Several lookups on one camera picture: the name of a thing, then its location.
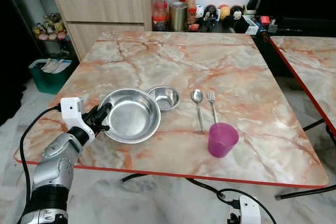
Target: plastic cup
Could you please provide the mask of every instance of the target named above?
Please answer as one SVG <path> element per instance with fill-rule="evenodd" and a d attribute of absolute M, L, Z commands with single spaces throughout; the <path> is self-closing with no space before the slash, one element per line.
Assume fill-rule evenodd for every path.
<path fill-rule="evenodd" d="M 224 157 L 238 140 L 238 132 L 231 125 L 215 123 L 209 130 L 208 150 L 215 157 Z"/>

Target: marble tabletop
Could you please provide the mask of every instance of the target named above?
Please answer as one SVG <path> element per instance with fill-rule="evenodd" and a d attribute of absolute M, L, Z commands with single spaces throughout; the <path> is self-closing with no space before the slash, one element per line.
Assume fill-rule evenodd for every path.
<path fill-rule="evenodd" d="M 121 144 L 101 132 L 87 144 L 76 167 L 230 182 L 319 188 L 328 177 L 295 114 L 253 40 L 244 34 L 103 33 L 55 96 L 82 97 L 90 110 L 119 88 L 170 86 L 181 94 L 162 113 L 158 131 L 139 144 Z M 207 150 L 213 123 L 202 103 L 200 131 L 190 92 L 216 91 L 218 119 L 233 125 L 239 142 L 224 158 Z M 27 135 L 24 150 L 37 164 L 42 150 L 67 131 L 59 112 L 43 116 Z M 19 161 L 18 151 L 14 154 Z"/>
<path fill-rule="evenodd" d="M 336 135 L 336 38 L 274 36 L 271 40 Z"/>

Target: stainless steel bowl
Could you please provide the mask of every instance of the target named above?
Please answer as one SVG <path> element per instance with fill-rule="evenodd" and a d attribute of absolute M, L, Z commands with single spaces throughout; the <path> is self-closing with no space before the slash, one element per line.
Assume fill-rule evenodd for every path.
<path fill-rule="evenodd" d="M 169 87 L 156 87 L 148 93 L 157 102 L 162 112 L 171 110 L 180 103 L 179 93 Z"/>
<path fill-rule="evenodd" d="M 105 131 L 110 138 L 128 144 L 149 139 L 158 129 L 161 112 L 154 99 L 141 90 L 120 89 L 110 93 L 100 104 L 112 104 L 103 124 L 110 126 Z"/>

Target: red table edge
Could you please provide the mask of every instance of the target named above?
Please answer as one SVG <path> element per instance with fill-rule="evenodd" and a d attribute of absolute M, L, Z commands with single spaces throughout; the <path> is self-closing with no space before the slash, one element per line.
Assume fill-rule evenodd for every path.
<path fill-rule="evenodd" d="M 22 163 L 21 160 L 14 158 L 18 163 Z M 38 165 L 38 162 L 27 161 L 29 165 Z M 140 173 L 146 175 L 159 175 L 159 176 L 169 176 L 169 177 L 181 177 L 181 178 L 196 178 L 196 179 L 206 179 L 206 180 L 217 180 L 224 182 L 234 182 L 242 184 L 254 184 L 254 185 L 267 185 L 267 186 L 281 186 L 281 187 L 294 187 L 294 188 L 308 188 L 308 189 L 319 189 L 326 187 L 326 185 L 297 185 L 297 184 L 284 184 L 284 183 L 271 183 L 271 182 L 259 182 L 253 180 L 244 180 L 244 179 L 231 179 L 231 178 L 216 178 L 216 177 L 205 177 L 197 175 L 183 175 L 183 174 L 172 174 L 172 173 L 159 173 L 159 172 L 146 172 L 143 170 L 128 170 L 128 169 L 117 169 L 117 168 L 106 168 L 106 167 L 94 167 L 94 166 L 83 166 L 83 165 L 74 165 L 74 168 L 87 169 L 87 170 L 104 170 L 110 172 L 121 172 L 121 173 Z"/>
<path fill-rule="evenodd" d="M 324 113 L 324 111 L 322 110 L 322 108 L 319 106 L 318 102 L 315 100 L 314 96 L 310 93 L 309 89 L 306 87 L 306 85 L 304 84 L 304 82 L 300 79 L 300 77 L 298 76 L 298 74 L 295 72 L 294 68 L 290 65 L 290 63 L 288 62 L 288 60 L 286 59 L 286 57 L 282 54 L 282 52 L 277 47 L 277 45 L 275 45 L 275 43 L 273 42 L 272 38 L 270 39 L 270 43 L 274 47 L 274 49 L 277 51 L 278 55 L 282 58 L 283 62 L 287 65 L 287 67 L 289 68 L 289 70 L 291 71 L 291 73 L 294 75 L 295 79 L 297 79 L 297 81 L 300 83 L 300 85 L 304 89 L 305 93 L 307 94 L 307 96 L 309 97 L 309 99 L 312 101 L 312 103 L 314 104 L 315 108 L 320 113 L 321 117 L 324 119 L 325 123 L 330 128 L 331 132 L 336 136 L 336 128 L 332 125 L 332 123 L 330 122 L 330 120 L 327 117 L 327 115 Z"/>

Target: green bin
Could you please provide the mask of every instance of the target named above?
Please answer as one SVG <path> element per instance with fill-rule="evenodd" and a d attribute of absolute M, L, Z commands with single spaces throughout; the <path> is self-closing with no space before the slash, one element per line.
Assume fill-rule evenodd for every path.
<path fill-rule="evenodd" d="M 45 73 L 40 68 L 34 68 L 38 64 L 46 63 L 47 59 L 37 59 L 29 65 L 29 72 L 40 92 L 57 94 L 63 87 L 70 75 L 76 69 L 78 63 L 73 60 L 64 60 L 63 62 L 70 63 L 63 71 L 59 73 Z"/>

